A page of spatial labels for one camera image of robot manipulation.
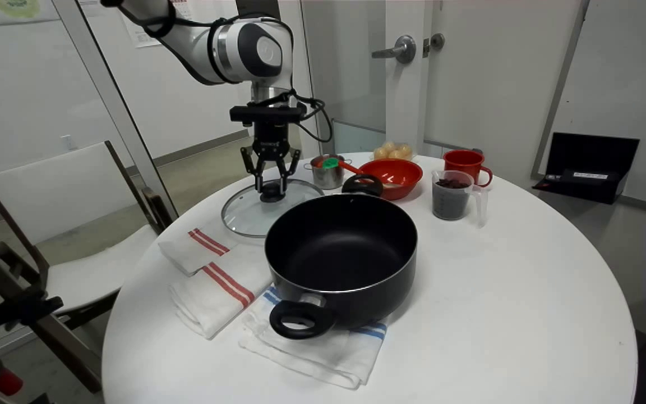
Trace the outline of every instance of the dark cup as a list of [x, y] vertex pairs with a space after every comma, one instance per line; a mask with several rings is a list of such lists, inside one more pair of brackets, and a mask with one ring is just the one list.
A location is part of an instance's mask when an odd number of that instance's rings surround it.
[[462, 171], [433, 173], [433, 217], [440, 221], [464, 219], [473, 191], [473, 177]]

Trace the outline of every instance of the dish towel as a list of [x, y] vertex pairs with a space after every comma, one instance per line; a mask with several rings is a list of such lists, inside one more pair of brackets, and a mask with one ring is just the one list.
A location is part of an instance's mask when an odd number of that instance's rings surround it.
[[167, 293], [176, 316], [197, 334], [213, 339], [270, 284], [259, 248], [239, 248], [205, 264]]
[[268, 312], [280, 302], [274, 287], [243, 312], [243, 334], [239, 346], [306, 377], [359, 388], [368, 385], [376, 352], [385, 339], [385, 327], [357, 331], [331, 329], [314, 339], [285, 339], [268, 327]]
[[199, 221], [199, 226], [173, 226], [159, 241], [162, 255], [182, 273], [193, 275], [218, 260], [239, 241], [221, 226], [220, 219]]

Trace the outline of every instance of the door handle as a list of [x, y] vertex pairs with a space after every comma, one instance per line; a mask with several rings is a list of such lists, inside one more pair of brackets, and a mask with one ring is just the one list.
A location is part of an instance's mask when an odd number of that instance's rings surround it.
[[412, 37], [398, 37], [393, 48], [376, 50], [369, 55], [371, 59], [394, 59], [402, 66], [407, 66], [415, 59], [415, 42]]

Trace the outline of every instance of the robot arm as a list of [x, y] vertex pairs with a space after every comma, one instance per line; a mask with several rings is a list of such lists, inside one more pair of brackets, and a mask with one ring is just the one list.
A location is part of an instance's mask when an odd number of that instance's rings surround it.
[[[268, 17], [193, 22], [176, 17], [169, 0], [102, 0], [102, 4], [118, 8], [140, 25], [199, 84], [251, 84], [251, 103], [234, 107], [230, 121], [252, 127], [252, 144], [239, 155], [255, 177], [259, 201], [280, 201], [301, 157], [301, 150], [286, 144], [286, 127], [310, 118], [304, 107], [290, 107], [297, 97], [290, 88], [294, 37], [288, 28]], [[278, 169], [280, 180], [261, 182], [266, 162]]]

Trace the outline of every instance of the red stripe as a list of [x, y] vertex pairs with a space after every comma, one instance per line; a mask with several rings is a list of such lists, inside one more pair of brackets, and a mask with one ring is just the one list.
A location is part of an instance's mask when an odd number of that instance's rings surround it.
[[234, 279], [230, 279], [221, 268], [218, 268], [214, 264], [210, 264], [210, 270], [214, 275], [220, 275], [223, 281], [229, 281], [239, 295], [243, 295], [251, 302], [255, 302], [255, 296], [251, 295], [251, 290], [246, 290], [243, 286], [234, 284]]
[[223, 251], [220, 251], [214, 246], [209, 246], [204, 239], [199, 239], [194, 232], [188, 232], [188, 236], [199, 244], [202, 248], [210, 249], [213, 255], [221, 256]]
[[223, 290], [229, 293], [234, 302], [239, 302], [241, 307], [249, 307], [249, 302], [239, 296], [229, 284], [223, 284], [210, 268], [204, 268], [204, 273]]
[[204, 233], [202, 229], [193, 229], [197, 236], [202, 236], [205, 244], [214, 246], [221, 251], [229, 251], [229, 248], [220, 246], [218, 241], [213, 241], [209, 233]]

